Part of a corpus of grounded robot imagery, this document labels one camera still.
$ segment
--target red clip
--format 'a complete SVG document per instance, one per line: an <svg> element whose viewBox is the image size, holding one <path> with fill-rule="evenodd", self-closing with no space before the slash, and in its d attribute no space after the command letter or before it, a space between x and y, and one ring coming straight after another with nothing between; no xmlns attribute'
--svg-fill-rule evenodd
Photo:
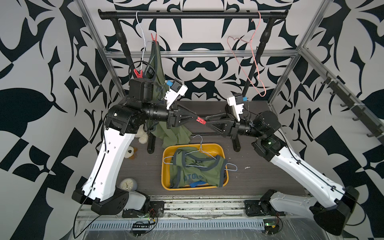
<svg viewBox="0 0 384 240"><path fill-rule="evenodd" d="M153 35L151 34L151 37L152 37L152 41L155 41L155 43L157 44L157 34L155 36L155 39L153 39Z"/></svg>
<svg viewBox="0 0 384 240"><path fill-rule="evenodd" d="M140 70L140 74L136 69L133 69L133 72L136 74L137 78L143 78L143 70Z"/></svg>
<svg viewBox="0 0 384 240"><path fill-rule="evenodd" d="M206 124L206 123L207 123L207 122L206 122L204 119L202 119L201 117L197 117L196 121L198 121L198 122L201 123L201 124Z"/></svg>

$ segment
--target white wire hanger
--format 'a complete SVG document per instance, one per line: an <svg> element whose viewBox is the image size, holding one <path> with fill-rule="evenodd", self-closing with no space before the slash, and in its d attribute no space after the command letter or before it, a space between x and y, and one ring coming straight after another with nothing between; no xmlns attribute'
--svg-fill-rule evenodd
<svg viewBox="0 0 384 240"><path fill-rule="evenodd" d="M195 135L194 137L196 137L196 136L200 136L200 137L201 137L200 149L199 149L199 150L192 151L192 152L189 152L189 153L186 153L186 155L187 155L187 154L190 154L190 153L193 153L193 152L200 152L200 151L201 151L201 152L203 152L203 153L208 154L208 155L211 156L212 158L216 159L216 158L215 158L214 156L212 156L211 154L209 154L209 153L203 151L203 147L202 147L203 137L202 137L201 135ZM169 158L169 157L165 157L165 158L163 158L163 163L164 163L164 164L168 164L168 165L173 165L173 164L170 163L170 162L164 162L164 160L165 160L166 158ZM227 163L225 166L227 166L228 164L229 164L229 165L233 165L233 166L235 166L235 167L236 167L236 170L232 170L232 169L226 169L226 170L228 170L228 171L234 171L234 172L237 171L237 166L236 166L235 164ZM188 165L188 164L186 164L186 166L190 166L190 167L204 167L204 168L207 168L206 166L197 166L197 165Z"/></svg>

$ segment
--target black cable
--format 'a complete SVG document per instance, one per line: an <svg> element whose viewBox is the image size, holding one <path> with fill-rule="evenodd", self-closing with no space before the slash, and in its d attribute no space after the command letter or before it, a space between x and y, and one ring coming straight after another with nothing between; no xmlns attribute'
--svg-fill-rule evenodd
<svg viewBox="0 0 384 240"><path fill-rule="evenodd" d="M357 225L360 225L360 224L362 224L362 223L365 221L365 219L367 218L367 213L365 212L364 208L360 205L360 203L358 203L358 202L356 202L356 201L355 201L355 203L357 203L357 204L362 208L362 210L364 211L364 218L363 218L363 220L362 220L361 222L359 222L359 223L357 223L357 224L346 224L347 226L357 226Z"/></svg>
<svg viewBox="0 0 384 240"><path fill-rule="evenodd" d="M147 66L150 66L153 69L152 65L150 63L146 62L146 61L143 61L143 60L136 61L136 62L133 62L132 64L130 64L130 66L128 67L128 76L130 74L131 66L134 65L135 63L144 63L144 64L146 64ZM153 77L151 79L154 79L156 77L155 69L153 69L153 71L154 71L154 74L153 74Z"/></svg>
<svg viewBox="0 0 384 240"><path fill-rule="evenodd" d="M252 113L253 115L257 115L256 113L253 113L251 111L249 111L247 108L245 108L245 110L248 112L248 114Z"/></svg>
<svg viewBox="0 0 384 240"><path fill-rule="evenodd" d="M101 160L101 163L100 163L100 166L99 166L99 169L97 170L97 173L96 173L96 175L95 175L95 177L93 178L93 182L92 182L92 186L91 186L91 188L93 187L93 185L95 184L95 181L96 181L96 177L97 177L97 175L99 174L99 171L100 171L100 169L101 169L101 165L103 164L103 161L104 161L104 158L105 158L105 153L106 153L106 151L107 151L107 143L106 143L106 140L105 140L105 134L104 134L104 121L105 121L105 119L107 118L107 115L108 115L108 113L104 116L104 118L103 118L103 121L102 121L102 123L101 123L101 135L102 135L102 138L104 139L104 155L103 155L103 159ZM74 216L74 219L73 219L73 228L72 228L72 230L73 230L73 238L74 239L76 239L76 238L78 238L96 219L98 219L101 215L98 215L95 219L93 219L80 233L79 233L79 235L75 235L75 233L74 233L74 227L75 227L75 224L76 224L76 218L77 218L77 215L79 214L79 211L80 211L80 209L81 209L81 207L84 205L84 203L85 203L85 201L87 200L87 198L89 197L89 195L91 194L91 192L92 192L92 189L90 189L90 191L89 191L89 193L88 193L88 195L87 195L87 197L84 199L84 201L83 201L83 203L80 205L80 207L79 207L79 209L77 210L77 212L76 212L76 215Z"/></svg>
<svg viewBox="0 0 384 240"><path fill-rule="evenodd" d="M150 231L154 230L155 227L157 226L157 222L159 221L159 219L158 219L157 216L155 216L155 217L156 217L156 224L153 226L153 228L151 228L150 230L148 230L148 232L146 232L146 233L149 233Z"/></svg>
<svg viewBox="0 0 384 240"><path fill-rule="evenodd" d="M106 142L106 140L105 140L105 134L104 134L104 121L105 121L105 119L107 118L107 115L108 115L108 113L105 114L105 116L104 116L104 118L103 118L103 122L101 123L101 129L102 129L102 131L101 131L101 135L102 135L102 138L104 139L104 155L103 155L103 159L101 160L99 169L97 170L96 175L95 175L95 177L93 178L93 182L92 182L91 187L93 187L93 185L95 184L97 175L99 174L99 171L100 171L100 169L101 169L101 165L102 165L103 162L104 162L105 154L107 153L107 142Z"/></svg>
<svg viewBox="0 0 384 240"><path fill-rule="evenodd" d="M276 232L276 233L278 233L278 232L281 232L281 230L283 229L283 221L281 220L281 218L279 218L279 216L278 215L276 215L276 217L278 218L278 219L280 219L280 222L281 222L281 227L279 226L279 230Z"/></svg>
<svg viewBox="0 0 384 240"><path fill-rule="evenodd" d="M245 105L244 105L244 109L248 112L246 116L244 116L244 113L243 113L243 116L245 117L245 119L247 119L248 117L251 117L251 113L245 108Z"/></svg>
<svg viewBox="0 0 384 240"><path fill-rule="evenodd" d="M287 143L287 140L285 139L283 133L280 132L280 130L278 130L278 131L279 131L279 133L283 136L284 141ZM366 211L364 210L364 208L360 205L360 203L358 203L356 200L354 200L354 199L351 198L350 196L348 196L348 195L346 195L346 194L340 192L339 190L337 190L335 186L332 186L332 185L330 185L329 183L327 183L324 179L322 179L321 177L319 177L319 176L318 176L316 173L314 173L311 169L309 169L307 166L305 166L304 164L302 164L301 161L297 160L297 159L295 158L295 156L293 155L293 153L291 152L291 149L290 149L289 147L288 147L288 150L289 150L290 154L292 155L292 157L296 160L297 163L301 164L303 167L305 167L307 170L309 170L311 173L313 173L316 177L318 177L320 180L322 180L326 185L328 185L329 187L331 187L331 189L333 189L333 190L335 190L336 192L340 193L341 195L346 196L347 198L351 199L352 201L354 201L355 203L357 203L357 204L362 208L362 210L363 210L363 212L364 212L364 218L363 218L363 220L362 220L361 222L359 222L358 224L353 224L353 225L346 224L347 226L357 226L357 225L362 224L362 223L365 221L365 219L367 218L367 213L366 213Z"/></svg>
<svg viewBox="0 0 384 240"><path fill-rule="evenodd" d="M79 209L77 210L77 212L76 212L76 215L75 215L75 217L74 217L74 219L73 219L73 228L72 228L72 231L73 231L73 238L74 239L76 239L76 238L78 238L96 219L98 219L101 215L98 215L95 219L93 219L80 233L79 233L79 235L75 235L75 233L74 233L74 226L75 226L75 224L76 224L76 218L77 218L77 215L79 214L79 211L80 211L80 209L81 209L81 207L84 205L84 203L85 203L85 201L87 200L87 198L89 197L89 195L91 194L91 191L89 191L89 193L88 193L88 195L87 195L87 197L84 199L84 201L83 201L83 203L80 205L80 207L79 207Z"/></svg>
<svg viewBox="0 0 384 240"><path fill-rule="evenodd" d="M166 97L166 96L164 95L164 97L163 97L161 100L159 100L159 95L160 95L160 93L162 92L164 85L165 85L165 83L163 83L163 85L161 85L161 89L160 89L159 93L158 93L157 96L156 96L156 100L157 100L158 102L163 101L164 98Z"/></svg>
<svg viewBox="0 0 384 240"><path fill-rule="evenodd" d="M131 66L133 65L133 67L135 67L135 65L134 65L135 63L144 63L144 64L146 64L147 66L149 65L148 62L143 61L143 60L139 60L139 61L136 61L136 62L131 63L131 64L129 65L129 67L128 67L128 76L129 76L129 74L130 74Z"/></svg>

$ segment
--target blue connector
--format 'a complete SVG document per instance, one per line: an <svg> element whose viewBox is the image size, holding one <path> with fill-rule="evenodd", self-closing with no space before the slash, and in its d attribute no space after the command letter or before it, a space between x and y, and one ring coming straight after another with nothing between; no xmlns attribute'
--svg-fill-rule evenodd
<svg viewBox="0 0 384 240"><path fill-rule="evenodd" d="M171 81L168 80L166 84L167 84L168 86L172 87L173 82L171 82Z"/></svg>

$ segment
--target ventilation grille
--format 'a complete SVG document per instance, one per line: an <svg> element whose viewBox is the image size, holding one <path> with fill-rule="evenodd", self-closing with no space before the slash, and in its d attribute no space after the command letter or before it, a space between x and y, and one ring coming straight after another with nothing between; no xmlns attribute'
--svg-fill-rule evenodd
<svg viewBox="0 0 384 240"><path fill-rule="evenodd" d="M131 230L137 220L97 221L89 231ZM215 229L254 229L264 230L262 219L198 219L198 220L159 220L155 230L215 230Z"/></svg>

